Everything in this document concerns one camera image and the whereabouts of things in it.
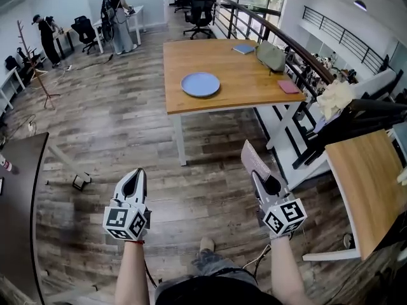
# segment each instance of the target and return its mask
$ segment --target blue plate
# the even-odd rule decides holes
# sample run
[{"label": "blue plate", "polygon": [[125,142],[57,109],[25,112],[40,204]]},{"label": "blue plate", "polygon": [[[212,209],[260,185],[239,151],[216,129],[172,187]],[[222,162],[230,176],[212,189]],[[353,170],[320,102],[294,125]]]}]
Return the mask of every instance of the blue plate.
[{"label": "blue plate", "polygon": [[194,97],[211,96],[219,90],[220,86],[221,83],[218,78],[206,72],[188,74],[181,81],[183,91]]}]

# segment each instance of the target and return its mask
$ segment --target red bracelet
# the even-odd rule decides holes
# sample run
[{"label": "red bracelet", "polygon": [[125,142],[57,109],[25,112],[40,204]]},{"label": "red bracelet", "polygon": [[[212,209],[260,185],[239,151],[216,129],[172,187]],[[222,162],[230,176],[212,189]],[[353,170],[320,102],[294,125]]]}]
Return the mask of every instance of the red bracelet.
[{"label": "red bracelet", "polygon": [[140,244],[140,245],[143,245],[143,244],[146,243],[145,241],[129,241],[129,242],[132,242],[132,243],[135,243],[135,244]]}]

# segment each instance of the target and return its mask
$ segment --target blue notebook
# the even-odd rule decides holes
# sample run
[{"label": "blue notebook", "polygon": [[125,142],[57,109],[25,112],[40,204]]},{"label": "blue notebook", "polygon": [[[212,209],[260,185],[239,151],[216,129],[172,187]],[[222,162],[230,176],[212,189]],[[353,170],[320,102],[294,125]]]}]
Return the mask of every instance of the blue notebook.
[{"label": "blue notebook", "polygon": [[253,52],[256,48],[247,44],[240,44],[236,45],[233,49],[235,51],[241,52],[242,54],[248,54],[250,52]]}]

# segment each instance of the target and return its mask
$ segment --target coat rack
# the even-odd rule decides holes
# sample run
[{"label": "coat rack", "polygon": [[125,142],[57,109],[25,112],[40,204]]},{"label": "coat rack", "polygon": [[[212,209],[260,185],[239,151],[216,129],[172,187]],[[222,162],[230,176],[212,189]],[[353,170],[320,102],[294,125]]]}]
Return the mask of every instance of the coat rack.
[{"label": "coat rack", "polygon": [[44,93],[45,93],[45,95],[46,95],[46,99],[45,99],[45,103],[44,103],[44,108],[46,109],[46,103],[47,103],[47,101],[50,101],[51,106],[52,106],[52,109],[55,109],[55,106],[52,104],[52,97],[60,96],[60,94],[49,94],[49,93],[47,92],[47,90],[45,89],[45,86],[44,86],[44,84],[43,84],[43,81],[42,81],[41,78],[40,78],[40,74],[38,73],[38,71],[37,71],[37,69],[36,69],[36,67],[35,67],[34,62],[32,61],[32,58],[31,58],[30,53],[29,53],[29,49],[28,49],[28,47],[27,47],[27,45],[26,45],[26,43],[25,43],[25,41],[24,41],[23,32],[22,32],[24,26],[21,25],[21,21],[17,20],[17,26],[18,26],[18,31],[20,32],[20,36],[19,36],[19,38],[21,39],[20,44],[23,44],[25,53],[27,54],[28,59],[30,60],[30,64],[31,64],[32,69],[34,70],[34,75],[35,75],[35,77],[38,79],[38,82],[39,82],[39,84],[41,85],[41,87],[42,87],[42,89],[43,89],[43,91],[44,91]]}]

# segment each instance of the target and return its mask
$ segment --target black metal railing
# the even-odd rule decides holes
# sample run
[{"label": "black metal railing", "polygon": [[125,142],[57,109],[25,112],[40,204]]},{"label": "black metal railing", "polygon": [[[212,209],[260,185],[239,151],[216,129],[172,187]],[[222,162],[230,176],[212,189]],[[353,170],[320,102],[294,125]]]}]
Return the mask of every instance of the black metal railing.
[{"label": "black metal railing", "polygon": [[[212,24],[216,25],[226,38],[255,39],[258,43],[260,43],[264,40],[267,41],[270,37],[270,33],[273,33],[297,53],[297,55],[303,60],[304,67],[306,65],[309,65],[311,69],[314,70],[327,84],[333,82],[333,75],[329,73],[329,71],[325,67],[323,67],[323,65],[318,62],[315,57],[313,57],[308,51],[306,51],[306,49],[304,49],[300,44],[298,44],[287,34],[282,32],[279,28],[277,28],[252,10],[249,10],[245,6],[237,4],[236,2],[231,0],[217,0],[215,2],[213,13],[214,18]],[[257,25],[260,24],[259,29],[255,29],[253,27],[253,21],[256,21]],[[298,70],[298,66],[287,60],[286,65],[296,75],[296,84],[299,86],[299,88],[308,90],[312,96],[312,99],[316,100],[316,91],[309,85],[306,78],[301,75],[301,72]],[[281,118],[282,115],[280,114],[279,110],[276,107],[273,108],[277,116]],[[303,137],[303,140],[305,142],[308,142],[308,139],[306,137],[307,130],[301,127],[298,118],[299,115],[302,116],[303,114],[308,118],[308,120],[314,127],[315,120],[309,113],[307,104],[305,102],[301,103],[299,111],[301,114],[297,113],[293,117],[293,121],[299,133]],[[297,143],[288,128],[286,128],[286,134],[291,144],[293,145],[295,153],[297,154],[297,156],[300,156],[300,150],[298,149]]]},{"label": "black metal railing", "polygon": [[317,26],[321,31],[329,34],[340,45],[351,51],[374,74],[378,73],[383,64],[383,58],[373,51],[364,41],[337,22],[325,17],[323,14],[305,6],[303,19]]}]

